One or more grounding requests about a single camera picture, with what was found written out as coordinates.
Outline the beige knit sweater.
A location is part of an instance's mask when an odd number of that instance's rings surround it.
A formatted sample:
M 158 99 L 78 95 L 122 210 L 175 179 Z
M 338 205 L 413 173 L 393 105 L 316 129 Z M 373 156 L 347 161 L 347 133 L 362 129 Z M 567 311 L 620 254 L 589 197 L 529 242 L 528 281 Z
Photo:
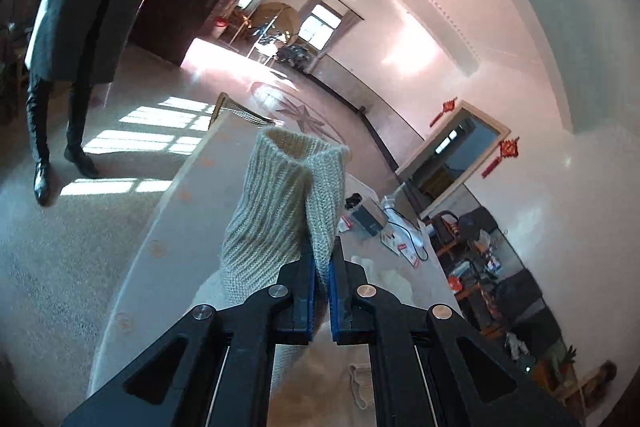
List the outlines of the beige knit sweater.
M 279 127 L 260 130 L 224 231 L 219 268 L 198 288 L 194 303 L 218 310 L 244 303 L 277 282 L 283 265 L 300 257 L 305 237 L 326 289 L 348 161 L 344 145 Z M 366 349 L 332 343 L 325 306 L 312 333 L 307 347 L 277 347 L 269 425 L 374 425 Z

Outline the floral table cloth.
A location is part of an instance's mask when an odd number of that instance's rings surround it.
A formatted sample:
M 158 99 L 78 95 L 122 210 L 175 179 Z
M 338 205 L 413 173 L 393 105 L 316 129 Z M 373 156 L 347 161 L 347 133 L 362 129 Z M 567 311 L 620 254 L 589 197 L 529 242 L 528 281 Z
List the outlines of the floral table cloth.
M 93 360 L 88 392 L 97 392 L 135 357 L 207 297 L 198 290 L 219 267 L 224 230 L 238 205 L 258 129 L 227 115 L 206 133 L 158 204 L 149 230 L 115 296 Z M 413 268 L 359 227 L 341 235 L 343 254 L 368 280 L 402 303 L 427 309 L 458 304 L 430 251 Z M 338 347 L 329 317 L 271 399 L 271 426 L 372 426 L 372 407 L 356 406 L 349 369 L 366 364 L 365 347 Z

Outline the red white card packet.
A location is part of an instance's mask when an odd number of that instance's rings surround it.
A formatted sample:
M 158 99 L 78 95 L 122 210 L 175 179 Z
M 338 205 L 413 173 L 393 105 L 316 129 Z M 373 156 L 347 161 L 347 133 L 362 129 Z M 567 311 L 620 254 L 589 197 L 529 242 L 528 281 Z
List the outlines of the red white card packet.
M 381 243 L 398 257 L 403 257 L 413 268 L 420 265 L 416 248 L 409 244 L 408 239 L 395 232 L 382 232 Z

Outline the clear plastic bag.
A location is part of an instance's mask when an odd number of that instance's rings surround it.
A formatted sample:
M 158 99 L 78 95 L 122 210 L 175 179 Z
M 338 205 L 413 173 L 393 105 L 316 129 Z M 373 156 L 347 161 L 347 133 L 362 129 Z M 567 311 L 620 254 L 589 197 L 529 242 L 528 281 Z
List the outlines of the clear plastic bag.
M 409 234 L 420 237 L 420 229 L 397 210 L 393 196 L 384 196 L 381 202 L 381 208 L 388 222 L 392 222 L 396 227 L 406 230 Z

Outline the dark grey box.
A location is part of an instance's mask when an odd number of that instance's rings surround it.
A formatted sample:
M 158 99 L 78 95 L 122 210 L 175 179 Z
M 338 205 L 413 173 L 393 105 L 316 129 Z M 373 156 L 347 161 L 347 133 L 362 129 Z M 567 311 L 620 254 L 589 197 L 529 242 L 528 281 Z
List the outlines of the dark grey box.
M 350 217 L 370 236 L 378 235 L 386 227 L 386 216 L 380 213 L 378 208 L 371 210 L 366 206 L 358 205 L 352 208 Z

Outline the red chinese knot right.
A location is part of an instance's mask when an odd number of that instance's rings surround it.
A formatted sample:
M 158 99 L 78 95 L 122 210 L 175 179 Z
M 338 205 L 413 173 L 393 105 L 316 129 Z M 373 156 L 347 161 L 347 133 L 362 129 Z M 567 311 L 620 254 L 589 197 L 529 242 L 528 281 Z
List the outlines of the red chinese knot right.
M 520 155 L 520 151 L 518 150 L 518 141 L 520 141 L 520 138 L 502 140 L 499 143 L 498 155 L 480 174 L 483 179 L 490 176 L 505 159 L 518 158 L 518 155 Z

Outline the red chinese knot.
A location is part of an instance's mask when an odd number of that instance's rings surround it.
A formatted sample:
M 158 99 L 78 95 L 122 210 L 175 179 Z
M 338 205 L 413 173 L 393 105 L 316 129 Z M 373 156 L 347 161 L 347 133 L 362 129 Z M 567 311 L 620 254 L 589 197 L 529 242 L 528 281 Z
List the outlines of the red chinese knot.
M 444 117 L 448 113 L 451 113 L 456 108 L 457 99 L 458 98 L 455 96 L 451 100 L 447 100 L 442 103 L 442 108 L 430 122 L 431 128 L 434 128 L 436 124 L 442 119 L 442 117 Z
M 502 140 L 499 143 L 498 155 L 480 174 L 483 179 L 490 176 L 505 159 L 518 158 L 518 155 L 520 155 L 520 151 L 518 150 L 518 141 L 520 141 L 520 138 Z

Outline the red chinese knot left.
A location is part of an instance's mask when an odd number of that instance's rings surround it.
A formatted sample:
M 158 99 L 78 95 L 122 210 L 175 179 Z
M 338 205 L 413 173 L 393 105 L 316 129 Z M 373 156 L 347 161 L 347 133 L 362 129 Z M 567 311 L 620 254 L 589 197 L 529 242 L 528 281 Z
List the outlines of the red chinese knot left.
M 430 122 L 431 128 L 434 128 L 436 124 L 442 119 L 442 117 L 444 117 L 448 113 L 451 113 L 456 108 L 457 99 L 458 98 L 455 96 L 451 100 L 447 100 L 442 103 L 442 108 Z

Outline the red waste bin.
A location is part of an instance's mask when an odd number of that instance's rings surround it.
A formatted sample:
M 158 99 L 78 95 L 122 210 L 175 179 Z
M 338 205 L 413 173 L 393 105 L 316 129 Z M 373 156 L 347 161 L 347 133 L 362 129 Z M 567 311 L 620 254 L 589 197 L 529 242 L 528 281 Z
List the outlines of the red waste bin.
M 228 27 L 228 22 L 222 17 L 216 17 L 214 20 L 214 29 L 212 35 L 218 39 Z

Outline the person in black coat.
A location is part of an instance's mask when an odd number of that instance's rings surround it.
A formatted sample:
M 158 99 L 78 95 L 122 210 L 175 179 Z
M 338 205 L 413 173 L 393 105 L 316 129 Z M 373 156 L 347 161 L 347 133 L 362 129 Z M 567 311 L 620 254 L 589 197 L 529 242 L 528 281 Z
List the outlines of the person in black coat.
M 57 82 L 70 84 L 65 157 L 85 176 L 98 170 L 81 148 L 92 90 L 90 72 L 102 20 L 110 0 L 41 0 L 25 65 L 29 71 L 26 121 L 35 163 L 34 195 L 49 204 L 51 163 L 47 120 L 50 94 Z

